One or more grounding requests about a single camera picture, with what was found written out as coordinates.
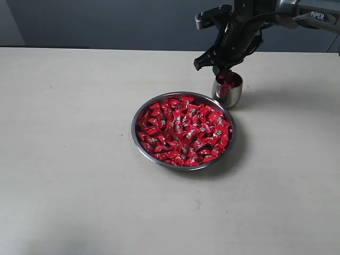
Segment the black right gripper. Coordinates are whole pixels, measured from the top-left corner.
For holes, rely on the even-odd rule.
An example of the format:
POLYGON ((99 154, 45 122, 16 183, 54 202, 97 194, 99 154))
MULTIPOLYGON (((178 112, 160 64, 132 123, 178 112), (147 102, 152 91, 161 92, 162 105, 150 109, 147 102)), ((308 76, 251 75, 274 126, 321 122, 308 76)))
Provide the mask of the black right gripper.
MULTIPOLYGON (((196 70, 203 67, 212 66, 212 71, 216 79, 223 79, 226 70, 243 62, 244 58, 256 48, 252 42, 260 33, 263 22, 247 18, 244 21, 239 15, 232 12, 225 12, 211 18, 200 21, 203 28, 208 25, 216 26, 218 35, 214 44, 197 57, 193 65, 196 70)), ((229 76, 232 79, 237 77, 237 73, 230 70, 229 76)))

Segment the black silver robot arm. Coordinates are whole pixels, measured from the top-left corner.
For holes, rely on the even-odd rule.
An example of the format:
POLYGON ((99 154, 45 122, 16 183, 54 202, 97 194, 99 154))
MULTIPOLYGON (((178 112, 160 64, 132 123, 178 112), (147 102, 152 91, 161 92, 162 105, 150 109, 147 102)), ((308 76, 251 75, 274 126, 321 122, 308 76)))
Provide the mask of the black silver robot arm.
POLYGON ((234 1, 195 16, 199 30, 218 29, 214 44, 193 65, 212 67, 219 78, 262 44, 262 31, 272 26, 302 26, 339 33, 339 1, 234 1))

